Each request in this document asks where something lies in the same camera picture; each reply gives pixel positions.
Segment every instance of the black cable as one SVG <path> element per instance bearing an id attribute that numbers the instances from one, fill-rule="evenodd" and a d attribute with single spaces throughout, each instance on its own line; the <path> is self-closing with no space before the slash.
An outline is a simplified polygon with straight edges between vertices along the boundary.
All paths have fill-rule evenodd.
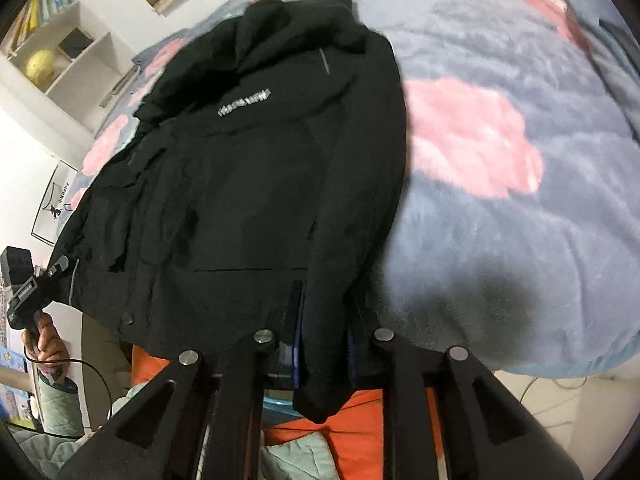
<path id="1" fill-rule="evenodd" d="M 534 377 L 532 380 L 529 381 L 529 384 L 527 384 L 527 387 L 524 389 L 522 395 L 520 396 L 520 403 L 522 404 L 522 400 L 524 399 L 524 396 L 527 395 L 527 392 L 529 391 L 529 388 L 533 386 L 533 383 L 535 383 L 537 380 L 539 379 L 539 377 Z"/>
<path id="2" fill-rule="evenodd" d="M 49 431 L 38 431 L 38 430 L 32 430 L 31 428 L 25 428 L 24 426 L 21 426 L 20 424 L 14 424 L 13 422 L 9 422 L 8 420 L 3 420 L 3 422 L 8 425 L 8 426 L 13 426 L 14 428 L 17 428 L 18 430 L 23 430 L 23 431 L 31 431 L 31 433 L 37 433 L 39 435 L 49 435 L 49 436 L 56 436 L 58 438 L 67 438 L 69 440 L 78 440 L 79 438 L 84 437 L 85 435 L 58 435 L 57 433 L 49 433 Z"/>
<path id="3" fill-rule="evenodd" d="M 27 361 L 31 363 L 36 363 L 39 365 L 55 365 L 59 363 L 80 363 L 82 365 L 86 365 L 89 368 L 91 368 L 91 370 L 93 370 L 95 373 L 98 374 L 98 377 L 100 377 L 100 379 L 102 380 L 102 384 L 104 384 L 105 390 L 107 390 L 107 395 L 109 396 L 109 418 L 111 418 L 111 415 L 113 415 L 113 397 L 111 397 L 111 391 L 109 389 L 109 386 L 107 385 L 107 381 L 104 380 L 104 377 L 102 376 L 102 374 L 91 363 L 82 361 L 82 359 L 56 359 L 55 361 L 38 361 L 37 359 L 31 359 L 27 355 L 26 348 L 24 349 L 24 356 L 26 357 Z"/>

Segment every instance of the person's arm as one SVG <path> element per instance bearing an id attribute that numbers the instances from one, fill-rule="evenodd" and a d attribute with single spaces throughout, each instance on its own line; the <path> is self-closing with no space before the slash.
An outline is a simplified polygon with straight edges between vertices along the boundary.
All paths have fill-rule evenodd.
<path id="1" fill-rule="evenodd" d="M 53 325 L 49 314 L 42 314 L 38 319 L 40 338 L 37 348 L 33 348 L 31 336 L 27 331 L 22 332 L 22 342 L 27 355 L 38 361 L 56 361 L 69 359 L 69 352 L 65 343 L 60 339 L 58 330 Z M 78 397 L 78 386 L 66 376 L 69 363 L 38 364 L 38 386 L 40 389 L 40 415 L 42 427 L 47 433 L 68 436 L 84 434 L 82 413 Z M 60 371 L 57 380 L 50 384 L 44 374 Z"/>

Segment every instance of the bed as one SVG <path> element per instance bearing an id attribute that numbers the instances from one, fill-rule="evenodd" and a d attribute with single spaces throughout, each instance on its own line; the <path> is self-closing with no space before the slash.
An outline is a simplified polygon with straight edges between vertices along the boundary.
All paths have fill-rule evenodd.
<path id="1" fill-rule="evenodd" d="M 253 1 L 231 0 L 134 58 L 140 73 L 86 156 L 71 209 L 135 134 L 132 114 L 164 65 Z M 355 1 L 394 47 L 410 116 L 401 206 L 367 298 L 383 325 L 534 376 L 635 355 L 640 78 L 602 23 L 638 44 L 613 4 Z"/>

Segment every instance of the jacket logo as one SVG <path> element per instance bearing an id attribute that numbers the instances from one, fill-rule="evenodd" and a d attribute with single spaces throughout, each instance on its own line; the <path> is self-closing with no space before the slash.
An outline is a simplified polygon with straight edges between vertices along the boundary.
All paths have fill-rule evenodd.
<path id="1" fill-rule="evenodd" d="M 271 90 L 265 88 L 264 90 L 260 90 L 249 97 L 245 97 L 243 99 L 236 99 L 231 104 L 225 105 L 220 110 L 218 110 L 218 115 L 220 117 L 227 115 L 230 112 L 233 112 L 236 108 L 240 106 L 252 105 L 254 103 L 259 103 L 260 101 L 266 101 L 271 95 Z"/>

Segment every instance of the hand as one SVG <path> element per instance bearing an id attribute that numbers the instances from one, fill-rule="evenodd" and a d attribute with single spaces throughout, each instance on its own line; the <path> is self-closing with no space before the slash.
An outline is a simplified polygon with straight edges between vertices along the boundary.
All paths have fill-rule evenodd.
<path id="1" fill-rule="evenodd" d="M 22 344 L 26 349 L 27 355 L 31 359 L 36 359 L 38 361 L 69 359 L 69 352 L 66 349 L 65 343 L 60 339 L 58 330 L 56 330 L 56 327 L 53 325 L 53 319 L 51 319 L 51 316 L 49 314 L 42 313 L 37 323 L 38 328 L 40 329 L 40 338 L 38 339 L 37 349 L 31 349 L 31 334 L 29 334 L 27 330 L 22 332 Z M 64 382 L 66 374 L 69 371 L 69 363 L 36 366 L 44 374 L 51 374 L 59 370 L 61 375 L 56 380 L 58 383 Z"/>

